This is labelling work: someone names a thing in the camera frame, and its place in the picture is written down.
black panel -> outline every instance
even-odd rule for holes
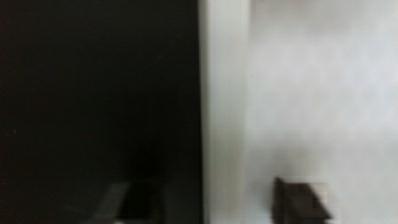
[[[2,224],[82,223],[110,184],[151,175],[167,222],[201,223],[195,5],[0,2]]]

black object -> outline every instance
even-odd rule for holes
[[[272,219],[275,224],[325,224],[330,214],[309,184],[275,178]]]

white wall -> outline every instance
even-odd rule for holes
[[[201,0],[206,223],[242,223],[249,1]]]
[[[245,224],[275,176],[323,184],[336,222],[398,223],[396,3],[252,1]]]

dark surface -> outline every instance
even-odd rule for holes
[[[2,224],[82,223],[147,175],[167,223],[201,223],[195,4],[0,2]]]
[[[332,217],[309,184],[275,178],[272,219],[275,224],[325,224]]]

white surface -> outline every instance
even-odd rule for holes
[[[206,223],[238,224],[249,1],[199,3]]]
[[[334,223],[398,223],[398,5],[254,0],[245,224],[279,175],[327,186]]]

